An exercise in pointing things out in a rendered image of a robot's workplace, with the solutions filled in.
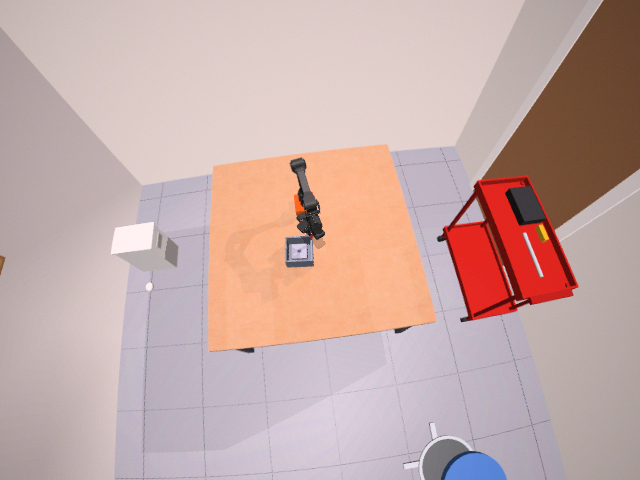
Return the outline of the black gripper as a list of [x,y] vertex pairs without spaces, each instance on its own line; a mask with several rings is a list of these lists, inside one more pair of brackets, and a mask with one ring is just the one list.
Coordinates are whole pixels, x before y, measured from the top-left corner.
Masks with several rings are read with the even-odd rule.
[[[301,220],[303,220],[303,217],[306,219],[306,221],[309,221],[309,219],[307,219],[305,212],[299,214],[296,216],[296,220],[298,222],[300,222]],[[318,240],[320,238],[322,238],[323,236],[325,236],[325,231],[324,230],[319,230],[319,231],[313,231],[312,228],[309,228],[310,231],[307,233],[309,236],[311,236],[313,234],[313,237]]]

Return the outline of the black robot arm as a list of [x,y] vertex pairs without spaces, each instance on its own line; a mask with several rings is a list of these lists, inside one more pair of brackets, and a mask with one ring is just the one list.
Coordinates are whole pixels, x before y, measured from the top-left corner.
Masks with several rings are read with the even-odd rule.
[[[300,221],[300,223],[297,225],[297,228],[299,231],[306,234],[310,231],[309,228],[312,228],[313,231],[319,231],[323,227],[320,217],[318,215],[321,213],[320,212],[321,208],[320,208],[319,201],[315,199],[315,196],[310,190],[310,187],[305,175],[306,173],[305,170],[307,168],[306,162],[304,159],[302,159],[302,157],[299,157],[299,158],[290,160],[289,165],[290,165],[291,171],[297,176],[297,180],[300,187],[298,189],[297,195],[298,195],[299,201],[301,201],[301,206],[303,205],[306,217],[307,219],[309,219],[309,221],[306,221],[306,219],[303,217],[303,220]],[[318,206],[318,209],[317,209],[317,206]],[[307,210],[307,213],[305,209]]]

